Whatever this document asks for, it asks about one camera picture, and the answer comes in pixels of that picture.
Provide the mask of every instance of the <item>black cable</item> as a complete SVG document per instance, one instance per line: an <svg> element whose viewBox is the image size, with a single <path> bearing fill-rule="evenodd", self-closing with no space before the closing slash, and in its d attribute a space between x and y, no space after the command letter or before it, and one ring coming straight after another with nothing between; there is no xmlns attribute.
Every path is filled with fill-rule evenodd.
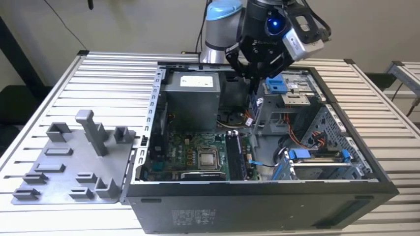
<svg viewBox="0 0 420 236"><path fill-rule="evenodd" d="M413 110L415 110L415 106L412 106L411 109L408 110L407 117L409 117L409 115L412 114Z"/></svg>
<svg viewBox="0 0 420 236"><path fill-rule="evenodd" d="M73 32L71 31L71 29L67 27L67 25L65 25L65 23L64 23L64 21L63 21L60 15L59 15L59 13L55 11L55 9L52 8L52 6L51 6L49 3L47 2L47 0L44 0L44 2L45 2L47 5L49 6L49 8L51 8L51 10L53 11L55 15L59 17L59 19L60 19L60 21L61 21L61 23L63 23L65 29L67 29L68 32L73 35L73 37L76 38L76 40L80 42L81 46L83 46L84 49L87 50L87 47L85 47L84 43L81 43L81 41L80 41L80 39L77 38L77 36L73 34Z"/></svg>
<svg viewBox="0 0 420 236"><path fill-rule="evenodd" d="M208 5L209 5L209 0L205 1L205 8L204 8L204 13L203 13L203 21L201 21L201 27L200 27L199 36L197 36L197 42L196 42L196 50L195 50L195 52L197 52L197 49L199 49L199 42L200 42L200 39L203 38L203 27L204 27L204 22L205 22L205 15L207 15L207 13L208 13Z"/></svg>
<svg viewBox="0 0 420 236"><path fill-rule="evenodd" d="M395 91L395 94L393 94L393 96L392 96L391 102L393 101L395 96L396 96L396 94L399 93L401 86L403 86L403 82L401 82L399 88L397 88L396 91Z"/></svg>
<svg viewBox="0 0 420 236"><path fill-rule="evenodd" d="M321 17L315 13L315 11L312 10L312 8L309 7L309 4L307 2L307 0L303 0L307 7L309 8L311 10L311 15L312 17L319 21L319 23L325 27L327 31L328 31L328 37L332 35L332 30L331 30L331 27L329 25L327 24L327 22L321 19Z"/></svg>
<svg viewBox="0 0 420 236"><path fill-rule="evenodd" d="M195 50L196 53L197 53L197 49L199 49L199 42L200 42L200 48L203 51L203 28L204 28L205 17L208 15L208 6L211 3L212 3L212 0L205 1L205 9L204 9L204 14L203 14L201 27L200 27L200 32L199 32L199 37L197 37L197 42L196 42L196 50Z"/></svg>
<svg viewBox="0 0 420 236"><path fill-rule="evenodd" d="M265 167L276 167L276 166L269 166L269 165L265 165L265 164L261 164L261 166L265 166Z"/></svg>

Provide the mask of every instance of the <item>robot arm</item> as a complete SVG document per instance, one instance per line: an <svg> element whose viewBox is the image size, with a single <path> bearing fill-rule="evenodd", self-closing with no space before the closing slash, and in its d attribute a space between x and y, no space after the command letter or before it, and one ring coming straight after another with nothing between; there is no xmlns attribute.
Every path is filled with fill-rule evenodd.
<svg viewBox="0 0 420 236"><path fill-rule="evenodd" d="M331 28L305 0L248 0L241 35L225 58L241 77L259 81L321 50L329 36ZM240 52L248 64L239 61Z"/></svg>

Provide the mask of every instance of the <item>aluminum table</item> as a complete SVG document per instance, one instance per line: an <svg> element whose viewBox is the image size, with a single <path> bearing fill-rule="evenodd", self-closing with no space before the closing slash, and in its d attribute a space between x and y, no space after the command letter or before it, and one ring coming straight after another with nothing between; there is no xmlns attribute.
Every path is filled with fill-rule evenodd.
<svg viewBox="0 0 420 236"><path fill-rule="evenodd" d="M105 129L127 125L141 136L157 61L197 60L197 55L105 52L89 52L75 58L0 158L0 233L32 236L144 234L131 207L120 203L15 206L11 193L39 156L53 121L67 122L71 129L81 129L75 115L79 109L91 109L95 121L101 122ZM400 195L343 231L229 235L420 235L420 131L355 64L341 59L307 59L295 65L317 69Z"/></svg>

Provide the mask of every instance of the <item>blue latch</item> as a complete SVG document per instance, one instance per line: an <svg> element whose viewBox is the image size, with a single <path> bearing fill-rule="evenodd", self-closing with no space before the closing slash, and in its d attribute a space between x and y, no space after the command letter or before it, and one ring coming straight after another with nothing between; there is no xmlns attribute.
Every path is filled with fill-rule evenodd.
<svg viewBox="0 0 420 236"><path fill-rule="evenodd" d="M285 94L288 92L288 86L284 84L281 74L279 74L275 78L267 78L265 85L269 93Z"/></svg>
<svg viewBox="0 0 420 236"><path fill-rule="evenodd" d="M351 159L351 155L347 149L341 150L341 154L343 154L343 162L349 162Z"/></svg>

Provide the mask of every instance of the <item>white wall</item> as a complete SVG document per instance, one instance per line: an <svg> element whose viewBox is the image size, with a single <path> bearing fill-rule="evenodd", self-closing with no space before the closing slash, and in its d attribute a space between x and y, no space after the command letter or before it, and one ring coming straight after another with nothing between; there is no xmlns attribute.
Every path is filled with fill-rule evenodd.
<svg viewBox="0 0 420 236"><path fill-rule="evenodd" d="M17 75L15 68L0 51L0 91L8 85L23 85L24 82Z"/></svg>
<svg viewBox="0 0 420 236"><path fill-rule="evenodd" d="M89 50L193 51L205 0L49 0ZM392 60L420 61L420 0L308 0L333 29L319 58L352 58L383 72ZM43 0L1 0L0 14L51 84L81 46Z"/></svg>

